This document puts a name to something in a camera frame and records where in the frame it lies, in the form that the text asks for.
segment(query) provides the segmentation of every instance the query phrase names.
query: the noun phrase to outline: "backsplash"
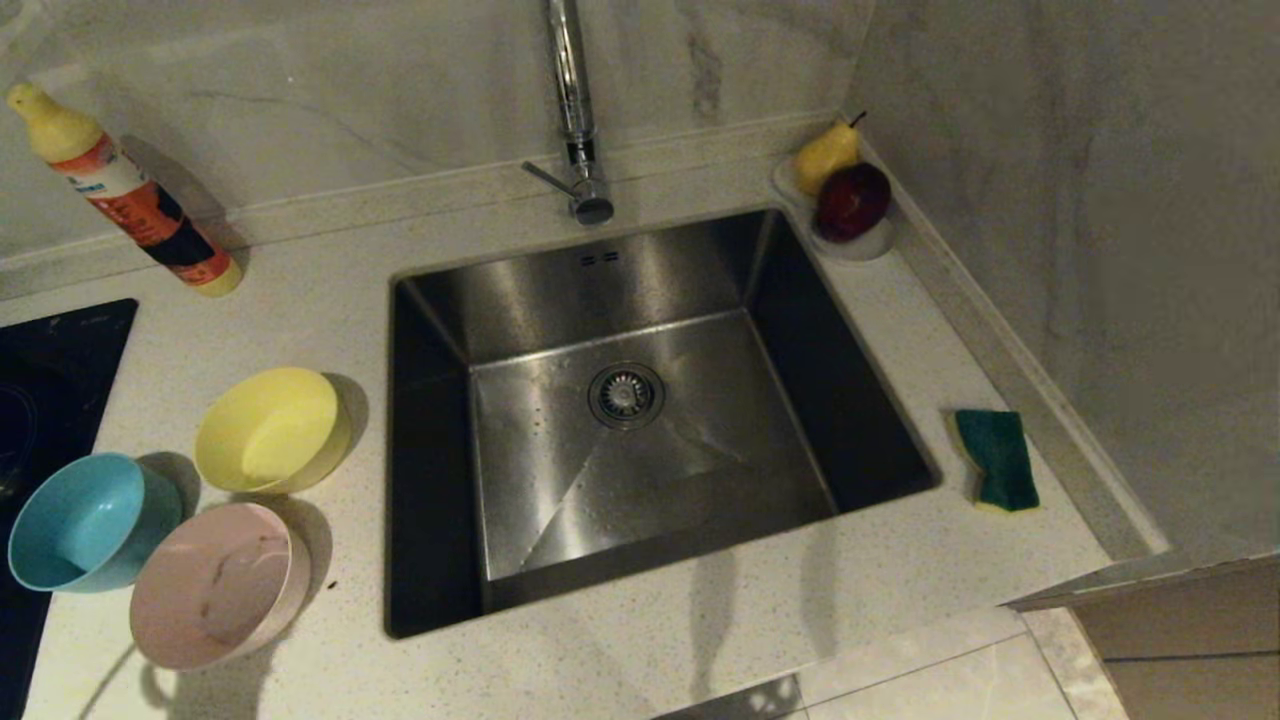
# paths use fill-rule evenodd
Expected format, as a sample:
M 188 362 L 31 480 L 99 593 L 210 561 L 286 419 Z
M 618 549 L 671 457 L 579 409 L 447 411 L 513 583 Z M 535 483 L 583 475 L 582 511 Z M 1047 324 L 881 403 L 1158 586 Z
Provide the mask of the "backsplash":
M 561 147 L 539 1 L 26 1 L 56 20 L 22 74 L 196 217 Z M 835 110 L 873 4 L 581 0 L 602 156 Z M 8 110 L 0 167 L 0 259 L 111 232 Z
M 1280 477 L 1274 1 L 877 8 L 847 110 L 1175 550 L 1270 552 Z

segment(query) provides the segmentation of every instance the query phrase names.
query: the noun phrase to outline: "yellow bowl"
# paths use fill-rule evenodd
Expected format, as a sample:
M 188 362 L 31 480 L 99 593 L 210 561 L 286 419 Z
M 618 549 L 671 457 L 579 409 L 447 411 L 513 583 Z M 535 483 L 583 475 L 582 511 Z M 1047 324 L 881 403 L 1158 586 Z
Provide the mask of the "yellow bowl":
M 324 375 L 275 368 L 239 383 L 205 414 L 196 469 L 230 492 L 287 493 L 328 475 L 351 445 L 351 420 Z

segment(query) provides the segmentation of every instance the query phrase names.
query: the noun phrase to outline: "countertop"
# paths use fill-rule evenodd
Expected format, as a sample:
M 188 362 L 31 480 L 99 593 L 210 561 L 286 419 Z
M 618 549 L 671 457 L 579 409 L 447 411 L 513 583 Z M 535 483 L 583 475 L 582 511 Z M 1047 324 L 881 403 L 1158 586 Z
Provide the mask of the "countertop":
M 385 634 L 392 279 L 782 206 L 768 182 L 778 160 L 709 161 L 616 182 L 618 215 L 591 232 L 553 195 L 494 202 L 476 193 L 429 215 L 251 247 L 239 255 L 243 284 L 221 300 L 147 268 L 0 302 L 0 324 L 118 297 L 141 302 L 99 450 L 170 454 L 159 457 L 180 469 L 205 409 L 276 365 L 339 375 L 357 421 L 342 466 L 282 505 L 323 580 L 280 642 L 175 675 L 133 650 L 131 589 L 58 594 L 27 716 L 644 719 L 1108 565 L 1034 446 L 1043 507 L 1018 515 L 973 507 L 974 471 L 945 414 L 1005 405 L 928 290 L 890 252 L 820 266 L 941 487 L 416 638 Z M 516 182 L 518 169 L 484 172 Z M 225 501 L 200 488 L 201 507 Z

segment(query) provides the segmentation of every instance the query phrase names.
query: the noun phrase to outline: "sink drain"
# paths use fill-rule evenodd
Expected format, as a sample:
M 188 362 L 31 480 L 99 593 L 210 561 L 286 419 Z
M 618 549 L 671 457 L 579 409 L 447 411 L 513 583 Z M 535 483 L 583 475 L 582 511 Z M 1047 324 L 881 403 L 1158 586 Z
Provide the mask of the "sink drain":
M 636 363 L 621 363 L 595 375 L 588 401 L 596 420 L 614 429 L 632 430 L 658 416 L 664 395 L 662 380 L 653 370 Z

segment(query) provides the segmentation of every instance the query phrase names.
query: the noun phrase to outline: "pink bowl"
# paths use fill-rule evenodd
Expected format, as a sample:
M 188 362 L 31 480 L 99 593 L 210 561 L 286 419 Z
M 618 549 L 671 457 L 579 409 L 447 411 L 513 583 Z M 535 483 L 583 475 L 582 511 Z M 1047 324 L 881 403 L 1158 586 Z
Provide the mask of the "pink bowl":
M 138 574 L 129 628 L 138 650 L 170 670 L 252 652 L 302 607 L 311 557 L 279 515 L 251 502 L 187 520 Z

